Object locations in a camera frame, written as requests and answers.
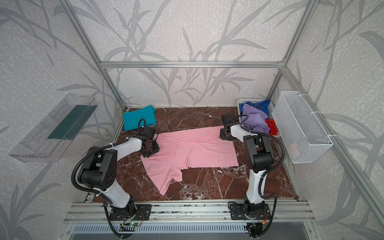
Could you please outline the purple t-shirt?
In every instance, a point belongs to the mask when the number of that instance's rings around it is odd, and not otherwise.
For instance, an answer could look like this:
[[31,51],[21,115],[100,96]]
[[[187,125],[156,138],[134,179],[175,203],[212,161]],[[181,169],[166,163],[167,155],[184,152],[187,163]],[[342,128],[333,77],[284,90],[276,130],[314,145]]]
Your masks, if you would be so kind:
[[269,117],[261,110],[244,104],[241,121],[243,125],[255,132],[269,133],[269,128],[265,122]]

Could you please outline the pink t-shirt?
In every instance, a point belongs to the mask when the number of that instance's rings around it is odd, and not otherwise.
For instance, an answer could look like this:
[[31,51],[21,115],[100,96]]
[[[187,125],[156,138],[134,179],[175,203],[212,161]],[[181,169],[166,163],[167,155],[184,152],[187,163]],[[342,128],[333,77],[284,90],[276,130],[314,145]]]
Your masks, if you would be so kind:
[[161,195],[168,191],[172,180],[183,180],[182,170],[239,165],[234,144],[220,139],[221,129],[217,126],[159,134],[159,152],[141,157],[141,161]]

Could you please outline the white plastic laundry basket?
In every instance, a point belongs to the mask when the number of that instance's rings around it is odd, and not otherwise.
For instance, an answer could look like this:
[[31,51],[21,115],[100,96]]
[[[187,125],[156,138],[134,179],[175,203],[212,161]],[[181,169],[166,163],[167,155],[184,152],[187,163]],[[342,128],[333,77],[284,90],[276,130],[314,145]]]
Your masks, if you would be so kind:
[[239,115],[248,115],[243,125],[253,131],[268,133],[280,137],[277,124],[272,116],[273,104],[263,99],[238,99]]

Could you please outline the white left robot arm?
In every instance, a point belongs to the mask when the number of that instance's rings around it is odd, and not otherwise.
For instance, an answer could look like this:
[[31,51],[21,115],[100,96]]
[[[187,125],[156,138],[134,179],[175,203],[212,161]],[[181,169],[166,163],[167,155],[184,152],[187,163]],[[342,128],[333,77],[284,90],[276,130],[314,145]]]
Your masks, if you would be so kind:
[[116,180],[117,163],[126,156],[139,152],[142,157],[149,158],[159,152],[155,138],[156,130],[142,127],[133,137],[104,147],[92,147],[85,157],[76,164],[71,182],[81,191],[94,193],[104,199],[104,206],[111,208],[106,213],[111,221],[133,220],[148,221],[152,205],[136,205]]

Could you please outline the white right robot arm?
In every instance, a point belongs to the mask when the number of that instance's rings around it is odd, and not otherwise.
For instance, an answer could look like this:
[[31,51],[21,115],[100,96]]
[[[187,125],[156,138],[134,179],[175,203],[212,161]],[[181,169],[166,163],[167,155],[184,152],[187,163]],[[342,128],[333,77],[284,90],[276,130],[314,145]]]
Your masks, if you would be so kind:
[[242,204],[229,202],[232,220],[262,220],[263,224],[272,218],[265,200],[274,199],[272,194],[265,196],[267,171],[275,161],[270,136],[246,128],[242,122],[236,122],[238,117],[231,114],[222,116],[224,127],[220,130],[220,139],[225,141],[240,140],[244,144],[245,163],[250,170],[249,186]]

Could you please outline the folded teal t-shirt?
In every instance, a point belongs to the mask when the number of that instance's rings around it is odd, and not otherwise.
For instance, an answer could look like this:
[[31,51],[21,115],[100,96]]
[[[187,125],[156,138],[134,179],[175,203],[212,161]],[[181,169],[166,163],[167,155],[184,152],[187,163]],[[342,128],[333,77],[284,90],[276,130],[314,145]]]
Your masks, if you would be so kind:
[[141,119],[146,121],[146,126],[156,124],[157,119],[155,117],[155,112],[156,109],[154,107],[147,106],[133,112],[124,113],[124,130],[131,131],[137,129]]

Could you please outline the blue t-shirt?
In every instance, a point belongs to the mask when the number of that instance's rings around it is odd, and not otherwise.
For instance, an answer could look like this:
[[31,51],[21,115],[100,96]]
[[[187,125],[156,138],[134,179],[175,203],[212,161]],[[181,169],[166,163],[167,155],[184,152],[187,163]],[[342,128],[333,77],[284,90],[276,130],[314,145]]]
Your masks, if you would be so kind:
[[271,113],[273,111],[273,105],[272,105],[271,101],[269,101],[269,100],[262,100],[262,101],[258,101],[256,99],[240,100],[240,102],[238,104],[238,112],[240,114],[243,113],[243,106],[244,106],[244,104],[247,104],[249,106],[252,106],[254,108],[257,108],[257,109],[261,110],[268,117],[271,115]]

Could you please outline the red t-shirt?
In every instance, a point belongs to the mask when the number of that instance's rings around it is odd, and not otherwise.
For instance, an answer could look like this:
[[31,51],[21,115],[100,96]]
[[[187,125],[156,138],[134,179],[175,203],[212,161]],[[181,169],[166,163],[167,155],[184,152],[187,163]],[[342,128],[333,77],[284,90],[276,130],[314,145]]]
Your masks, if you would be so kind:
[[269,134],[272,136],[277,136],[279,133],[279,130],[277,128],[275,120],[274,119],[267,119],[267,120],[265,120],[265,122],[266,122],[268,128],[270,129]]

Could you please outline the green circuit board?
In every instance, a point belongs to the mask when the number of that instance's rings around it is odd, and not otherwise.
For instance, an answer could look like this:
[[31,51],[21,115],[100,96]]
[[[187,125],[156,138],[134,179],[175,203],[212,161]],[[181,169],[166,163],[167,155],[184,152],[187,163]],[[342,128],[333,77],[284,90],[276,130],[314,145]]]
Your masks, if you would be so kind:
[[134,232],[137,228],[141,226],[142,222],[134,223],[123,223],[120,225],[121,232]]

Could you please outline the clear acrylic wall shelf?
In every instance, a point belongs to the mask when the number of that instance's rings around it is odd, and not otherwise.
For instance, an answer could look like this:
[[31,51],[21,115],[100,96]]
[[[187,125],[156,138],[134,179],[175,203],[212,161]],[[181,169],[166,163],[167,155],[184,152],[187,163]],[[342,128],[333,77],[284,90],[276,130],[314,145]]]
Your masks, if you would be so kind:
[[95,97],[67,94],[9,155],[24,163],[56,163],[98,105]]

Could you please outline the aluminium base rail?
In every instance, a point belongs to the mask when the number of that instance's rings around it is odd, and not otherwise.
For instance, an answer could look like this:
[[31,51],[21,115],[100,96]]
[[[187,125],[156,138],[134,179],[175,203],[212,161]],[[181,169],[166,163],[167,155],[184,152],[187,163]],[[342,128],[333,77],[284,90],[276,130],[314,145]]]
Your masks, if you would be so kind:
[[[137,205],[152,205],[148,221],[107,219],[103,204],[72,204],[56,236],[57,240],[69,240],[75,235],[106,235],[114,231],[127,237],[141,237],[145,234],[240,234],[248,237],[256,227],[269,227],[266,237],[288,239],[323,239],[309,203],[294,199],[279,199],[274,205],[266,200],[272,218],[263,224],[262,220],[232,220],[229,202],[242,204],[242,200],[203,201],[159,201],[138,202]],[[142,222],[134,232],[121,232],[123,223]]]

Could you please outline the aluminium cage frame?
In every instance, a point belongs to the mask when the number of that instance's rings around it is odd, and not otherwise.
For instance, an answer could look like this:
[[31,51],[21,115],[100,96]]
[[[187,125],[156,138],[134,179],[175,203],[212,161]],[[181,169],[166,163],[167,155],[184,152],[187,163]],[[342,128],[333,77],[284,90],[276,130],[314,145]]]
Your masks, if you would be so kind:
[[[366,1],[365,4],[373,4],[374,1]],[[342,113],[345,111],[348,112],[348,114],[357,113],[359,112],[359,116],[363,117],[368,116],[370,117],[370,121],[372,120],[378,120],[380,124],[384,124],[384,113],[381,113],[379,110],[374,111],[369,109],[370,106],[365,105],[364,109],[359,109],[359,107],[354,107],[352,104],[348,104],[347,106],[347,97],[348,98],[354,98],[357,99],[358,95],[364,95],[362,96],[362,100],[368,99],[368,92],[367,95],[363,91],[367,88],[372,88],[373,91],[376,90],[382,90],[384,91],[384,86],[378,86],[378,87],[369,87],[369,81],[368,77],[371,76],[373,73],[376,73],[375,67],[373,62],[372,65],[368,66],[368,63],[365,64],[364,61],[368,61],[368,57],[362,59],[363,55],[356,56],[356,54],[370,54],[375,49],[375,53],[377,52],[377,55],[384,53],[384,50],[380,50],[381,43],[384,42],[384,40],[379,40],[377,37],[382,37],[380,35],[377,35],[376,32],[372,31],[365,31],[364,33],[359,34],[359,38],[364,38],[365,42],[367,42],[366,45],[360,45],[360,47],[353,47],[351,44],[344,43],[343,38],[345,36],[349,36],[353,32],[356,31],[356,29],[366,27],[365,23],[368,23],[367,21],[370,18],[375,18],[375,16],[381,17],[384,16],[384,1],[381,1],[380,3],[376,4],[375,6],[372,5],[372,7],[369,7],[368,9],[364,8],[364,4],[360,4],[359,6],[357,4],[351,3],[350,7],[356,9],[356,11],[360,11],[362,13],[361,18],[359,17],[359,21],[357,21],[357,13],[354,14],[351,11],[346,8],[346,10],[343,11],[344,8],[339,9],[340,6],[338,6],[338,3],[333,3],[332,9],[335,9],[335,13],[333,15],[333,20],[336,21],[335,25],[338,24],[340,20],[341,24],[341,30],[343,30],[344,25],[343,21],[346,22],[346,26],[349,27],[348,29],[345,29],[346,31],[337,34],[335,30],[335,34],[333,34],[333,30],[331,28],[331,24],[329,23],[330,29],[330,35],[331,37],[334,37],[334,41],[332,44],[330,43],[329,46],[326,46],[326,48],[331,51],[329,54],[329,61],[327,60],[327,71],[324,63],[324,68],[320,66],[321,64],[319,62],[315,63],[315,57],[320,57],[319,54],[316,53],[316,48],[314,48],[315,54],[310,53],[309,51],[305,52],[306,56],[299,56],[298,51],[300,52],[300,48],[304,48],[303,46],[305,44],[301,43],[303,40],[303,36],[308,35],[306,32],[308,31],[315,31],[315,30],[323,30],[324,28],[320,29],[320,27],[316,27],[315,25],[319,24],[320,17],[322,16],[327,17],[326,13],[324,12],[324,15],[317,15],[320,10],[325,9],[326,4],[323,4],[323,1],[304,1],[306,10],[304,12],[303,18],[299,24],[298,30],[295,33],[295,37],[293,40],[292,47],[290,47],[288,51],[287,57],[285,57],[283,62],[280,62],[280,70],[279,75],[284,76],[284,78],[287,79],[287,82],[291,85],[291,87],[296,92],[290,92],[296,93],[297,98],[305,105],[305,107],[308,108],[307,115],[308,117],[314,117],[318,120],[318,123],[320,127],[317,127],[318,129],[323,128],[323,132],[325,134],[329,134],[326,138],[329,138],[333,142],[333,147],[329,148],[328,153],[333,153],[335,157],[328,158],[326,155],[323,155],[323,157],[320,157],[320,159],[338,159],[339,164],[335,163],[335,166],[343,166],[343,179],[341,179],[340,186],[339,186],[339,192],[337,195],[337,199],[326,199],[329,203],[335,203],[334,211],[330,216],[328,216],[324,220],[318,219],[318,224],[320,223],[320,226],[333,226],[338,227],[338,230],[343,230],[343,228],[348,228],[350,231],[354,231],[354,235],[357,236],[358,240],[362,240],[363,237],[366,239],[372,239],[372,240],[379,240],[381,237],[379,235],[374,235],[374,230],[371,228],[366,227],[366,225],[369,222],[369,216],[372,213],[375,215],[375,218],[377,218],[378,223],[380,223],[384,230],[384,198],[382,197],[380,191],[377,190],[376,186],[372,183],[370,180],[370,177],[368,174],[371,174],[372,171],[376,171],[376,167],[378,167],[378,164],[381,164],[380,161],[382,161],[382,157],[380,157],[381,149],[384,146],[384,129],[383,131],[373,131],[376,129],[370,129],[369,126],[367,126],[365,123],[361,123],[358,120],[354,118],[350,118],[350,116],[345,116]],[[313,37],[313,39],[316,37],[315,32],[312,35],[308,35],[309,37]],[[322,78],[322,86],[320,86],[319,82],[319,91],[313,90],[311,92],[305,91],[303,87],[303,83],[305,84],[305,81],[308,80],[308,78],[304,78],[304,82],[299,83],[299,70],[300,70],[300,58],[304,57],[302,59],[302,63],[304,64],[302,67],[305,67],[303,70],[309,70],[309,67],[322,67],[321,70],[324,70],[324,78]],[[289,65],[290,61],[292,60],[298,60],[298,69],[297,69],[297,78],[296,75],[290,70]],[[232,61],[232,62],[202,62],[202,61],[190,61],[190,62],[169,62],[169,61],[163,61],[163,62],[105,62],[107,65],[111,63],[111,66],[107,66],[107,68],[133,68],[134,66],[136,68],[143,67],[143,68],[194,68],[194,69],[207,69],[211,67],[216,68],[261,68],[262,62],[238,62],[238,61]],[[332,74],[333,70],[337,70],[340,72],[340,74],[336,77],[338,78],[337,82],[343,84],[341,87],[348,87],[345,90],[339,90],[336,87],[336,84],[333,84],[333,89],[330,90],[329,94],[324,95],[324,88],[327,90],[327,80],[329,78],[329,74]],[[352,89],[352,87],[364,87],[363,90],[359,89],[359,93],[357,92],[347,92],[349,89]],[[348,136],[342,135],[341,132],[336,131],[335,128],[332,127],[331,122],[338,123],[343,126],[347,126],[348,128],[355,131],[355,133],[359,132],[359,136],[361,139],[357,138],[347,138]],[[367,151],[362,153],[367,157],[366,160],[366,169],[362,169],[360,167],[360,164],[356,162],[353,155],[351,155],[351,152],[349,152],[352,148],[362,148],[360,150],[366,149]],[[331,162],[326,162],[327,165],[324,165],[327,168],[331,168]],[[352,223],[352,222],[343,222],[352,220],[351,216],[355,214],[357,211],[357,207],[359,207],[359,199],[362,198],[363,202],[367,205],[367,218],[363,218],[363,215],[361,219],[361,222],[359,223]]]

